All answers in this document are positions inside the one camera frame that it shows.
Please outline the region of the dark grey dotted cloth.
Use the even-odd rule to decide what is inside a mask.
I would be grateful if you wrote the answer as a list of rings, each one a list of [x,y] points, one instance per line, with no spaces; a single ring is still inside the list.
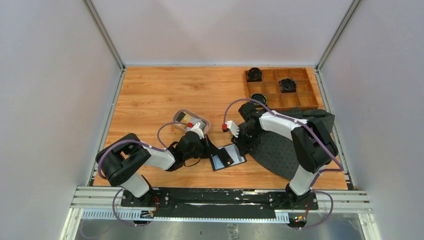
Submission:
[[[318,118],[330,133],[332,133],[336,117],[324,109],[302,110],[299,107],[279,111],[279,113],[297,119]],[[288,180],[294,178],[299,167],[293,142],[271,131],[261,133],[260,143],[253,147],[249,155],[268,171]]]

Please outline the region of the black credit card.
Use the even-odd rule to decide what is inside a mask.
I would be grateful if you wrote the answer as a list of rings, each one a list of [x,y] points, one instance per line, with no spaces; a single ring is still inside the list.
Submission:
[[[229,167],[230,165],[234,163],[234,160],[231,158],[231,156],[229,155],[229,153],[224,147],[218,150],[217,156],[219,157],[221,163],[223,164],[225,168]]]

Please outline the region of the black rolled belt middle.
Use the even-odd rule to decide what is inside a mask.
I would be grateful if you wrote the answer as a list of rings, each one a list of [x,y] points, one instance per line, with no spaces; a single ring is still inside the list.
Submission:
[[[281,93],[296,93],[297,92],[297,83],[290,78],[285,78],[279,81],[279,87]]]

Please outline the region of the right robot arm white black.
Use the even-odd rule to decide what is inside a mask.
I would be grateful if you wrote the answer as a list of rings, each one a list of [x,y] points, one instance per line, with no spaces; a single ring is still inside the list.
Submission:
[[[293,118],[270,110],[266,106],[258,110],[251,100],[238,112],[244,123],[226,124],[233,135],[231,141],[245,156],[256,149],[255,143],[263,133],[274,133],[291,141],[296,155],[297,169],[285,187],[280,203],[298,209],[312,194],[312,187],[330,162],[336,162],[339,151],[323,122],[314,117],[309,120]]]

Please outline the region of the pink oval card tray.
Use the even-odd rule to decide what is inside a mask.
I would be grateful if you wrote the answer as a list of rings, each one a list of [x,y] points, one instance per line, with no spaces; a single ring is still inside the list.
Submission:
[[[187,125],[184,125],[186,123],[180,122],[178,120],[180,113],[183,113],[183,112],[188,113],[192,116],[191,121],[187,124],[194,125],[195,123],[201,122],[202,123],[201,128],[203,129],[203,133],[207,134],[210,131],[211,123],[210,123],[209,120],[207,120],[206,118],[204,118],[204,117],[202,117],[202,116],[200,116],[200,115],[198,115],[198,114],[196,114],[196,113],[194,113],[194,112],[192,112],[192,111],[190,111],[186,108],[181,108],[181,109],[177,110],[176,113],[172,117],[173,122],[178,122],[178,124],[176,124],[176,128],[178,130],[185,133],[185,132],[189,131],[189,129],[190,129],[190,127],[188,127]]]

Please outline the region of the black rolled belt green pattern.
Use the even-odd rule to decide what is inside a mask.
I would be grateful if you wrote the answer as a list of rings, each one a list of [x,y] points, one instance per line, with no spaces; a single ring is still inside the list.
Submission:
[[[254,93],[250,96],[250,98],[253,100],[251,102],[254,104],[256,108],[261,108],[262,105],[266,107],[268,106],[268,99],[262,93]]]

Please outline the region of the black rolled belt top left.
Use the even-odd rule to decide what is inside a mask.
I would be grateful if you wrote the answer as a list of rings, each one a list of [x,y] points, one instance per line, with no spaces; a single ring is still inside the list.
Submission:
[[[261,82],[262,71],[258,67],[252,67],[246,72],[247,82]]]

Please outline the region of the black card holder wallet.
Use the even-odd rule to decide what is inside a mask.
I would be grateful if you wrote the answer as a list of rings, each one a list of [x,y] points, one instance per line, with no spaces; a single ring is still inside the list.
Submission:
[[[246,157],[240,154],[240,151],[235,144],[228,144],[219,147],[217,154],[214,154],[210,158],[211,167],[214,172],[234,167],[246,162]]]

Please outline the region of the aluminium frame rail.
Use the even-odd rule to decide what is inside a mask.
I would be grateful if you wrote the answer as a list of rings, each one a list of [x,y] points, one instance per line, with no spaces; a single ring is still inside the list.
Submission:
[[[78,231],[84,209],[100,209],[105,212],[112,209],[113,197],[118,187],[78,186],[74,193],[60,240],[73,240]],[[333,213],[357,214],[366,240],[380,240],[381,235],[365,191],[360,190],[325,190],[332,196]]]

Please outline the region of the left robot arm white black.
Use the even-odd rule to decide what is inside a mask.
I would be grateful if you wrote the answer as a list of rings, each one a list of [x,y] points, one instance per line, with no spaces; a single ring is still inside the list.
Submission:
[[[151,185],[138,174],[142,166],[150,166],[173,172],[184,166],[190,159],[217,157],[225,167],[234,163],[228,151],[218,148],[206,135],[194,131],[186,132],[179,141],[168,148],[158,148],[140,141],[134,133],[97,153],[98,174],[112,187],[122,187],[129,191],[140,206],[149,206],[153,201]]]

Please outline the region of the wooden compartment tray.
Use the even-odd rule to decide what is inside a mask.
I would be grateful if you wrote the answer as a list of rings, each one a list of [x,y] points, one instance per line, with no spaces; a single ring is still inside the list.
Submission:
[[[317,109],[319,101],[313,89],[313,77],[305,67],[259,68],[243,72],[246,97],[257,108],[262,105],[277,111],[293,108]]]

